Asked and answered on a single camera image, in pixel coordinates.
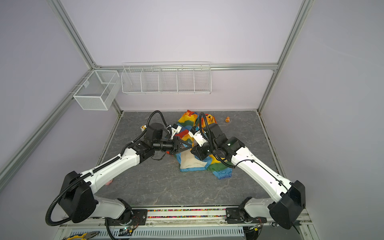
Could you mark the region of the rainbow striped jacket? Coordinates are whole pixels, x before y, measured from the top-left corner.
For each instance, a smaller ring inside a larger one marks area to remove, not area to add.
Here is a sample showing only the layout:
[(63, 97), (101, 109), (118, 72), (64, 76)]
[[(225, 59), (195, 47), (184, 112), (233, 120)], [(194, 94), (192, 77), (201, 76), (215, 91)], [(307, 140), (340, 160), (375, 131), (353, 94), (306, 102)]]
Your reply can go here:
[[(206, 121), (200, 119), (200, 114), (186, 111), (181, 118), (176, 122), (180, 132), (176, 134), (181, 140), (187, 142), (193, 147), (197, 146), (191, 130), (199, 131), (199, 127), (206, 127), (206, 125), (215, 124), (216, 119), (209, 114), (206, 114)], [(196, 172), (208, 170), (214, 174), (219, 180), (228, 179), (232, 177), (233, 170), (223, 163), (218, 161), (213, 155), (207, 156), (201, 160), (198, 156), (192, 154), (191, 150), (186, 150), (182, 153), (175, 154), (175, 158), (180, 164), (181, 172)]]

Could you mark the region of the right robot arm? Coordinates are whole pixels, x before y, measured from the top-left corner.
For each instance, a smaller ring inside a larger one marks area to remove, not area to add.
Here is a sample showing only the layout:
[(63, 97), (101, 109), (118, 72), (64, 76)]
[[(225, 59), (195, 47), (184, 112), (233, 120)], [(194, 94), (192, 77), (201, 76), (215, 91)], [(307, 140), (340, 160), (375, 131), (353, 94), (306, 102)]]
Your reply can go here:
[(209, 124), (205, 113), (197, 119), (198, 126), (192, 128), (196, 145), (193, 155), (200, 160), (213, 156), (228, 168), (239, 168), (256, 181), (269, 195), (266, 203), (246, 198), (239, 211), (241, 219), (248, 221), (259, 217), (262, 209), (282, 228), (289, 230), (306, 207), (306, 188), (300, 181), (292, 182), (281, 176), (261, 160), (238, 138), (227, 138), (218, 124)]

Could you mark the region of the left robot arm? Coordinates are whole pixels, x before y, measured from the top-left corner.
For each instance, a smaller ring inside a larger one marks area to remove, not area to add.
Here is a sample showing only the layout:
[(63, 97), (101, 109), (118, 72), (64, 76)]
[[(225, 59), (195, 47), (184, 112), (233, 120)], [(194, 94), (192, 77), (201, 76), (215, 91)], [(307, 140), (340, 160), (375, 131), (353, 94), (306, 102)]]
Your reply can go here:
[(156, 152), (172, 155), (192, 148), (192, 144), (178, 137), (180, 126), (168, 125), (164, 118), (162, 121), (147, 121), (145, 130), (114, 158), (80, 174), (75, 171), (67, 174), (60, 193), (46, 212), (46, 224), (59, 226), (69, 221), (80, 223), (88, 218), (105, 218), (128, 225), (134, 217), (132, 207), (122, 199), (100, 198), (96, 193), (124, 171), (153, 158)]

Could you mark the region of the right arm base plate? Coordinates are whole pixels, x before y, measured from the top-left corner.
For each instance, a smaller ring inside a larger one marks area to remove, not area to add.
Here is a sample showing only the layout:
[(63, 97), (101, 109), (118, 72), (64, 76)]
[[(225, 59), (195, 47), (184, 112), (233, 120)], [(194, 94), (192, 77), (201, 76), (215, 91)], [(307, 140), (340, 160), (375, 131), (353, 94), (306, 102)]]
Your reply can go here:
[(265, 217), (251, 217), (245, 210), (239, 207), (226, 208), (226, 222), (228, 224), (264, 224), (267, 223)]

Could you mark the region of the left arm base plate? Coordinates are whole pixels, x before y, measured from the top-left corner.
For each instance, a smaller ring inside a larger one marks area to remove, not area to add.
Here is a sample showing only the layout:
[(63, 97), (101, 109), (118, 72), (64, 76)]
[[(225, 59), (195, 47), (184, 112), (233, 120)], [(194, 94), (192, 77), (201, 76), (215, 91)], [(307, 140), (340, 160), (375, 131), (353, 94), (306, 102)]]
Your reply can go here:
[(147, 209), (133, 209), (124, 212), (118, 219), (107, 218), (109, 226), (144, 226), (148, 216)]

